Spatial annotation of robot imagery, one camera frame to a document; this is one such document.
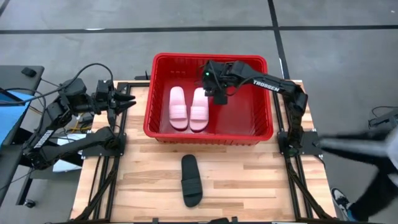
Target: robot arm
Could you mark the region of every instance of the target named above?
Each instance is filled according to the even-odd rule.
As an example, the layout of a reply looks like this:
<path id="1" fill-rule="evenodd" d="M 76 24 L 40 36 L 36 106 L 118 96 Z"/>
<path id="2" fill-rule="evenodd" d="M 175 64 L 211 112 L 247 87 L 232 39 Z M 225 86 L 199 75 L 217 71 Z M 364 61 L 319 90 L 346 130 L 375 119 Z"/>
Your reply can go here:
<path id="1" fill-rule="evenodd" d="M 44 146 L 52 134 L 65 127 L 72 116 L 79 113 L 107 111 L 108 122 L 114 126 L 116 116 L 135 105 L 135 97 L 114 89 L 113 82 L 98 81 L 97 89 L 91 96 L 86 94 L 86 86 L 79 78 L 66 81 L 66 88 L 58 91 L 59 96 L 45 109 L 42 121 L 36 132 L 24 143 L 23 155 L 31 161 L 35 169 L 46 169 L 59 159 L 91 146 L 103 146 L 112 150 L 120 145 L 119 136 L 110 127 L 99 129 L 96 133 L 62 146 Z"/>
<path id="2" fill-rule="evenodd" d="M 226 89 L 230 86 L 236 87 L 237 91 L 242 85 L 252 84 L 280 93 L 285 101 L 287 119 L 289 120 L 287 142 L 292 147 L 302 147 L 303 127 L 301 127 L 301 122 L 307 106 L 308 95 L 299 85 L 292 81 L 257 72 L 248 64 L 240 61 L 230 63 L 207 61 L 203 69 L 202 81 L 206 96 L 213 96 L 214 103 L 219 105 L 227 104 L 227 96 L 235 94 L 227 94 Z"/>

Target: red basket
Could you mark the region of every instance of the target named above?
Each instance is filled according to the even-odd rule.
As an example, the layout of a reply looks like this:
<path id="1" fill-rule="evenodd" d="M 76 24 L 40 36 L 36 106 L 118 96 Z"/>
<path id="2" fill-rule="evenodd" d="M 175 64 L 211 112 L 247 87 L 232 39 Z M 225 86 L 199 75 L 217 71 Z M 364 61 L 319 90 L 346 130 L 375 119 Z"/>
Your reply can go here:
<path id="1" fill-rule="evenodd" d="M 184 90 L 188 116 L 195 88 L 201 87 L 201 69 L 207 60 L 231 62 L 240 60 L 253 69 L 267 73 L 267 62 L 258 55 L 211 55 L 161 53 L 154 58 L 145 113 L 144 132 L 160 142 L 253 145 L 273 134 L 269 92 L 253 85 L 243 85 L 228 98 L 227 105 L 214 105 L 209 100 L 209 123 L 200 133 L 188 126 L 177 131 L 169 122 L 170 90 Z"/>

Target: concrete floor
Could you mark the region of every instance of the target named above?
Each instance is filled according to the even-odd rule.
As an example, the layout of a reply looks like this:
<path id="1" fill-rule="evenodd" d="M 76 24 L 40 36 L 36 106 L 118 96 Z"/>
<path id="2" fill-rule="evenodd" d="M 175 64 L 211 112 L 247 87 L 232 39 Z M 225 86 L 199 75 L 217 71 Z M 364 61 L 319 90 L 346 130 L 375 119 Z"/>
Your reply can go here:
<path id="1" fill-rule="evenodd" d="M 280 26 L 398 24 L 396 0 L 274 0 L 274 4 Z M 10 0 L 0 17 L 0 30 L 236 25 L 271 26 L 267 1 Z M 295 30 L 282 31 L 281 36 L 290 77 L 304 81 L 320 134 L 364 130 L 371 108 L 398 105 L 398 30 Z M 43 78 L 55 83 L 91 62 L 109 66 L 115 80 L 131 80 L 149 72 L 159 52 L 257 54 L 267 60 L 270 74 L 282 76 L 273 31 L 0 35 L 0 64 L 43 65 Z M 81 77 L 93 91 L 96 83 L 91 80 L 107 75 L 101 68 L 91 68 Z M 40 84 L 39 91 L 49 90 L 53 86 Z M 37 120 L 29 113 L 23 127 L 32 129 Z M 339 187 L 351 201 L 362 194 L 375 171 L 328 154 L 325 162 L 330 187 Z M 16 177 L 24 173 L 20 167 Z M 0 223 L 65 221 L 78 178 L 79 172 L 71 172 L 57 180 L 35 180 L 28 196 L 38 201 L 33 209 L 14 205 L 22 185 L 16 182 L 0 209 Z M 396 211 L 398 200 L 371 221 L 396 223 Z"/>

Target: slide sandal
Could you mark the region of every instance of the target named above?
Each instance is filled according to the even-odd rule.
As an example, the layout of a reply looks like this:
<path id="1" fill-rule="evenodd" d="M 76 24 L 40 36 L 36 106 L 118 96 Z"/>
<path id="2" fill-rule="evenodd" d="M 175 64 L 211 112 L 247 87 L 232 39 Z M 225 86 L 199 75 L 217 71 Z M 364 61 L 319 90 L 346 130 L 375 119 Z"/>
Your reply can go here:
<path id="1" fill-rule="evenodd" d="M 194 207 L 199 204 L 203 197 L 198 163 L 193 155 L 185 155 L 181 160 L 182 168 L 182 195 L 187 207 Z"/>
<path id="2" fill-rule="evenodd" d="M 189 126 L 192 131 L 201 131 L 209 123 L 209 100 L 203 88 L 197 88 L 193 94 Z"/>
<path id="3" fill-rule="evenodd" d="M 188 127 L 184 90 L 179 86 L 175 86 L 170 90 L 169 120 L 175 129 L 185 129 Z"/>

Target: wooden table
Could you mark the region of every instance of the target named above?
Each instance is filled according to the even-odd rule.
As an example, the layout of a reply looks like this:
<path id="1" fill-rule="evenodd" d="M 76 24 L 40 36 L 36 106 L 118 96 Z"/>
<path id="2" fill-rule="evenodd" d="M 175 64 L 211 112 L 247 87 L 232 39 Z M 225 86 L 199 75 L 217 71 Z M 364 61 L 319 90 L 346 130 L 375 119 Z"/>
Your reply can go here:
<path id="1" fill-rule="evenodd" d="M 148 89 L 134 87 L 131 91 L 137 104 L 127 114 L 128 140 L 119 165 L 112 222 L 151 222 L 153 217 L 163 222 L 199 222 L 233 216 L 252 222 L 294 220 L 284 158 L 276 141 L 278 124 L 272 97 L 274 135 L 269 141 L 256 146 L 159 144 L 142 129 Z M 288 127 L 283 101 L 279 101 Z M 95 116 L 94 131 L 106 125 L 106 114 Z M 302 126 L 306 130 L 314 128 L 308 107 Z M 182 198 L 181 158 L 186 154 L 196 156 L 203 184 L 203 200 L 195 208 L 187 208 Z M 84 161 L 72 218 L 87 206 L 97 159 Z M 314 156 L 302 156 L 302 160 L 309 191 L 327 213 L 335 216 L 323 164 Z M 297 192 L 305 217 L 302 195 Z M 104 217 L 107 195 L 100 217 Z"/>

